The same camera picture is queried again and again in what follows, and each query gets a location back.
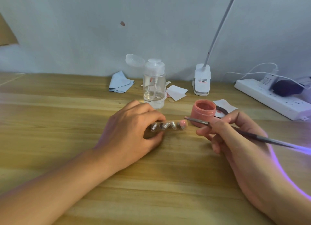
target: right hand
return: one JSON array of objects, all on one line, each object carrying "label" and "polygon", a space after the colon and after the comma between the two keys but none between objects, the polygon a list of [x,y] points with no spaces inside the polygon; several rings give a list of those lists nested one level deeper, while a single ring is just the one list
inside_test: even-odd
[{"label": "right hand", "polygon": [[274,193],[281,185],[287,184],[287,176],[271,145],[241,136],[230,126],[233,123],[243,131],[267,137],[248,115],[238,110],[222,119],[213,118],[210,121],[212,128],[206,126],[196,133],[211,141],[214,152],[224,153],[247,199],[271,217]]}]

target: white cable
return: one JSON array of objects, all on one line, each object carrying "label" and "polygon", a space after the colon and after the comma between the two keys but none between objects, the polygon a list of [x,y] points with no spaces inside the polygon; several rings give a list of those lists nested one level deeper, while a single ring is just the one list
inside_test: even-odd
[{"label": "white cable", "polygon": [[274,69],[274,70],[276,70],[276,72],[275,72],[274,74],[276,74],[276,73],[278,72],[278,70],[279,70],[279,69],[278,69],[278,66],[277,66],[275,63],[261,63],[261,64],[256,65],[255,67],[253,67],[251,70],[249,70],[247,74],[249,74],[249,73],[250,73],[251,71],[253,71],[256,67],[258,67],[258,66],[260,66],[260,65],[262,65],[262,64],[273,64],[273,65],[276,67],[276,68]]},{"label": "white cable", "polygon": [[[239,74],[239,75],[248,75],[248,74],[257,74],[257,73],[271,74],[271,73],[268,73],[268,72],[252,72],[252,73],[227,72],[227,73],[234,73],[234,74]],[[303,87],[304,89],[307,89],[307,90],[311,89],[311,86],[308,87],[308,88],[306,88],[304,85],[301,85],[300,83],[298,83],[297,81],[294,81],[293,79],[291,79],[291,78],[289,78],[289,77],[284,77],[284,76],[279,76],[279,75],[274,75],[274,74],[271,74],[271,75],[289,79],[289,80],[295,82],[296,84],[300,85],[300,86]]]}]

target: hand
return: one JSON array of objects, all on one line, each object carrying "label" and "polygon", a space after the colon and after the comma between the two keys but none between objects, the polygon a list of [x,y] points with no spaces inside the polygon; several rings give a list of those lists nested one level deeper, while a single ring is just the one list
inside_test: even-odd
[{"label": "hand", "polygon": [[143,138],[146,128],[155,121],[165,121],[165,116],[148,103],[134,100],[112,115],[95,147],[98,157],[105,157],[112,174],[142,158],[158,146],[164,132],[148,140]]},{"label": "hand", "polygon": [[271,145],[248,140],[237,133],[230,124],[241,130],[260,136],[267,134],[245,113],[233,111],[222,119],[210,121],[212,128],[196,131],[212,143],[216,153],[223,152],[234,172],[236,180],[247,199],[260,211],[272,216],[274,192],[280,185],[288,184]]}]

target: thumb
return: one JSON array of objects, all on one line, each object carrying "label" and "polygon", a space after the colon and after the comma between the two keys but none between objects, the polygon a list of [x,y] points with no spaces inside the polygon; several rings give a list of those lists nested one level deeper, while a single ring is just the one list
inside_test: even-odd
[{"label": "thumb", "polygon": [[209,122],[213,131],[222,137],[229,149],[234,150],[248,145],[249,141],[237,133],[227,122],[219,118],[213,118]]},{"label": "thumb", "polygon": [[156,136],[146,140],[148,150],[151,151],[152,149],[156,148],[163,140],[164,132],[159,132]]}]

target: electrical outlet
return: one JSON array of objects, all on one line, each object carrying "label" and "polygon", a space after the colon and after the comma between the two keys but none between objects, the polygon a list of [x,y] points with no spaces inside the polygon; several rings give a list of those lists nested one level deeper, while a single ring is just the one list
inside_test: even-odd
[{"label": "electrical outlet", "polygon": [[237,81],[234,87],[291,120],[305,121],[311,116],[311,104],[308,102],[294,96],[281,97],[263,89],[260,84],[255,79],[245,79]]}]

